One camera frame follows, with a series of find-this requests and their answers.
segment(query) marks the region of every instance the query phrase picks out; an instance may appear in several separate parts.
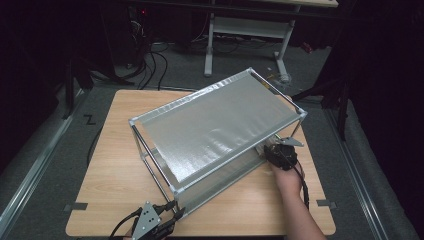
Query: human hand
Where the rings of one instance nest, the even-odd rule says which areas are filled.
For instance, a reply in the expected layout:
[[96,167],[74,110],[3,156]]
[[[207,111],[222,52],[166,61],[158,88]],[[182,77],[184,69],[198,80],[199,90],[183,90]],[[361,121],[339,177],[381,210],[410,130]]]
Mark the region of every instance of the human hand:
[[[269,163],[275,177],[278,189],[280,190],[283,201],[287,197],[300,197],[300,189],[302,188],[302,181],[294,169],[284,171],[273,164]],[[295,165],[296,169],[305,176],[299,163]]]

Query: power cord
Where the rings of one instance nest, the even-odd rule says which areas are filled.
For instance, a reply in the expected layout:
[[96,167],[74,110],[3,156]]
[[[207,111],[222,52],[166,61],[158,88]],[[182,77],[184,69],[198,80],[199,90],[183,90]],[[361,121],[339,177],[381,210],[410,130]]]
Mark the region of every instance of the power cord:
[[[135,60],[134,61],[136,63],[139,62],[138,67],[134,72],[132,72],[130,74],[127,74],[125,76],[117,76],[121,80],[128,80],[130,78],[134,78],[134,77],[138,76],[139,74],[141,74],[146,68],[144,56],[148,51],[151,51],[150,49],[148,50],[148,48],[151,46],[150,42],[151,42],[152,37],[153,37],[153,31],[151,29],[144,29],[143,27],[142,27],[142,29],[143,29],[143,34],[141,36],[141,39],[139,41],[136,41],[136,46],[135,46]],[[93,77],[94,79],[101,80],[101,81],[111,81],[111,79],[109,79],[107,77],[99,76],[99,75],[95,74],[94,72],[90,72],[90,76]]]
[[[291,165],[291,166],[296,171],[297,175],[299,176],[302,182],[303,202],[305,203],[306,208],[309,209],[309,190],[308,190],[308,186],[306,185],[305,178],[303,177],[303,174],[301,174],[294,165]],[[300,170],[303,172],[302,164],[300,164],[300,162],[299,162],[299,166],[300,166]]]
[[[275,46],[277,43],[276,42],[268,42],[265,40],[261,40],[259,38],[252,38],[250,40],[248,39],[244,39],[241,38],[237,35],[229,35],[229,34],[219,34],[217,36],[215,36],[215,38],[217,38],[217,40],[221,40],[221,41],[214,41],[214,50],[216,52],[219,53],[232,53],[234,51],[236,51],[238,48],[245,48],[245,49],[264,49],[264,48],[270,48]],[[222,51],[219,50],[219,45],[234,45],[233,49],[228,50],[228,51]]]
[[165,61],[165,69],[163,70],[163,73],[162,73],[162,75],[161,75],[161,77],[160,77],[160,79],[159,79],[159,82],[158,82],[158,86],[157,86],[157,90],[158,91],[160,91],[160,85],[161,85],[161,83],[162,83],[162,80],[163,80],[163,78],[164,78],[164,76],[165,76],[165,74],[166,74],[166,72],[167,72],[167,70],[168,70],[168,60],[166,60],[166,58],[165,58],[165,56],[163,56],[162,54],[160,54],[160,53],[158,53],[158,52],[152,52],[152,51],[150,51],[149,52],[149,55],[151,56],[151,58],[152,58],[152,61],[153,61],[153,70],[148,66],[148,65],[146,65],[147,66],[147,68],[149,68],[149,70],[150,70],[150,76],[149,76],[149,78],[147,79],[147,81],[140,87],[140,85],[141,85],[141,82],[139,83],[139,85],[138,85],[138,90],[144,90],[145,88],[146,88],[146,86],[150,83],[150,81],[152,80],[152,78],[153,78],[153,76],[154,76],[154,74],[156,73],[156,69],[157,69],[157,63],[156,63],[156,59],[155,59],[155,57],[154,57],[154,55],[156,55],[156,56],[159,56],[159,57],[161,57],[164,61]]
[[142,212],[143,212],[143,208],[140,207],[136,211],[132,212],[130,215],[128,215],[124,219],[122,219],[118,223],[118,225],[116,225],[116,227],[113,229],[112,233],[109,236],[109,240],[113,240],[114,239],[116,231],[118,231],[118,229],[122,226],[122,224],[124,224],[126,221],[130,220],[133,217],[140,216]]

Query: wooden table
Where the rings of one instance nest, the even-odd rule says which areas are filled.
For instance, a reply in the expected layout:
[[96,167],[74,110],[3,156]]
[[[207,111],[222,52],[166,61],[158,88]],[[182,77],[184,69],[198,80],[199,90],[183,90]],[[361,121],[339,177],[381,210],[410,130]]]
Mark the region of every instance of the wooden table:
[[[105,125],[87,170],[77,203],[66,227],[70,236],[109,236],[127,215],[146,201],[166,201],[139,156],[128,119],[169,103],[188,92],[120,90],[116,93]],[[290,134],[289,127],[280,134]],[[303,130],[295,138],[305,144],[297,147],[306,174],[310,212],[326,235],[335,232],[328,207],[316,200],[325,195],[312,161]],[[285,235],[283,208],[272,171],[262,164],[211,201],[177,222],[172,236],[275,236]],[[166,221],[171,212],[162,214]],[[116,235],[124,235],[132,221]]]

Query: black cable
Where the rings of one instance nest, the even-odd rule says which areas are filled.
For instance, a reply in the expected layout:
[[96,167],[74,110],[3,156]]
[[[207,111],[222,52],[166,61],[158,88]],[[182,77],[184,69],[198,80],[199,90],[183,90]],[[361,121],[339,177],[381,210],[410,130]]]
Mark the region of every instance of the black cable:
[[[291,163],[284,155],[283,151],[281,151],[281,149],[279,150],[280,153],[284,156],[284,159],[288,162],[288,164],[290,164],[290,166],[292,167],[292,169],[294,169],[297,173],[297,175],[300,178],[300,181],[302,182],[302,188],[303,188],[303,202],[305,203],[305,206],[307,209],[309,209],[309,191],[308,191],[308,186],[306,185],[306,181],[305,178],[303,177],[303,174],[301,174],[299,172],[299,170],[297,170],[297,168],[295,167],[295,165],[293,163]],[[297,161],[299,163],[300,169],[303,172],[303,168],[302,165],[300,164],[299,161]]]
[[126,216],[124,219],[122,219],[118,225],[113,229],[112,233],[109,236],[109,240],[112,240],[115,236],[116,231],[121,227],[122,224],[124,224],[126,221],[130,220],[131,218],[135,216],[140,216],[141,212],[143,212],[143,208],[139,208],[136,211],[132,212],[130,215]]
[[260,43],[259,46],[252,46],[252,45],[247,45],[247,44],[243,44],[243,43],[255,43],[255,41],[253,40],[241,40],[239,41],[239,47],[241,48],[248,48],[248,49],[264,49],[264,48],[270,48],[275,46],[277,43],[276,42],[268,42],[268,41],[262,41],[262,42],[256,42],[256,43]]
[[159,45],[159,44],[165,44],[165,48],[164,49],[160,49],[160,50],[155,50],[154,52],[158,53],[158,52],[165,52],[166,50],[168,50],[169,48],[169,43],[168,42],[161,42],[161,43],[154,43],[153,45]]
[[152,57],[152,60],[153,60],[153,70],[151,71],[150,77],[147,79],[147,81],[143,84],[143,86],[139,90],[144,90],[144,88],[147,86],[147,84],[149,84],[150,80],[152,80],[153,75],[156,72],[156,61],[155,61],[155,57],[153,57],[152,52],[149,52],[149,53],[150,53],[150,56]]
[[[144,77],[143,77],[142,81],[144,81],[144,79],[146,79],[146,77],[147,77],[147,70],[149,70],[149,71],[150,71],[150,77],[149,77],[149,78],[151,78],[151,77],[152,77],[152,68],[150,68],[150,66],[149,66],[149,65],[146,65],[146,70],[145,70],[145,74],[144,74]],[[142,83],[142,81],[138,84],[138,88],[137,88],[137,90],[141,90],[141,83]]]
[[197,42],[198,41],[198,39],[203,35],[203,33],[205,32],[205,30],[206,30],[206,26],[208,25],[208,20],[209,20],[209,18],[210,18],[210,13],[206,13],[206,15],[205,15],[205,23],[203,24],[203,27],[202,27],[202,30],[200,31],[200,33],[197,35],[197,37],[195,37],[193,40],[191,40],[190,42],[191,43],[193,43],[193,42]]
[[149,68],[149,69],[150,69],[150,67],[146,64],[146,68],[144,69],[144,76],[143,76],[143,78],[140,80],[140,82],[138,83],[137,90],[139,90],[139,89],[140,89],[141,83],[142,83],[142,82],[144,81],[144,79],[146,79],[146,77],[147,77],[147,68]]
[[233,49],[231,49],[230,51],[220,51],[218,48],[216,48],[214,46],[212,46],[212,48],[213,48],[214,51],[219,52],[219,53],[232,53],[232,52],[235,52],[239,47],[239,43],[237,42],[235,37],[230,38],[230,44],[235,44],[235,47]]
[[[144,68],[145,68],[145,64],[144,63],[141,63],[134,72],[129,73],[129,74],[125,75],[125,76],[121,76],[121,77],[120,76],[117,76],[117,77],[120,78],[120,79],[122,79],[122,80],[127,80],[127,79],[130,79],[130,78],[136,77],[137,75],[139,75],[140,73],[142,73],[143,70],[144,70]],[[97,79],[97,80],[101,80],[101,81],[111,81],[110,78],[101,77],[101,76],[99,76],[99,75],[97,75],[97,74],[95,74],[93,72],[90,72],[90,76],[93,77],[93,78],[95,78],[95,79]]]
[[165,61],[165,69],[163,70],[162,76],[160,77],[159,82],[158,82],[158,91],[160,91],[160,84],[163,80],[163,77],[165,76],[166,71],[168,70],[168,60],[166,60],[166,58],[160,53],[157,53],[157,52],[152,52],[152,53],[160,56]]
[[193,50],[206,49],[206,47],[208,46],[208,42],[206,40],[208,40],[208,39],[206,38],[206,39],[202,39],[202,40],[199,40],[199,41],[196,41],[196,42],[191,42],[189,47],[190,47],[190,49],[193,49]]
[[88,149],[88,154],[87,154],[87,167],[88,165],[90,165],[90,156],[91,156],[91,152],[93,151],[94,148],[94,143],[97,142],[100,133],[102,132],[103,126],[97,131],[96,136],[94,137],[93,141],[91,142],[90,148]]

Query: metal frame box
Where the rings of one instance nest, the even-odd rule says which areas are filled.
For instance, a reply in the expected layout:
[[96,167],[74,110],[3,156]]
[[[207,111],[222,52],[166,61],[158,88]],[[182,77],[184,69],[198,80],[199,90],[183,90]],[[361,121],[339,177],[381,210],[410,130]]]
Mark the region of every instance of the metal frame box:
[[306,115],[249,68],[129,123],[141,159],[185,217],[264,163],[255,146],[297,122],[292,137]]

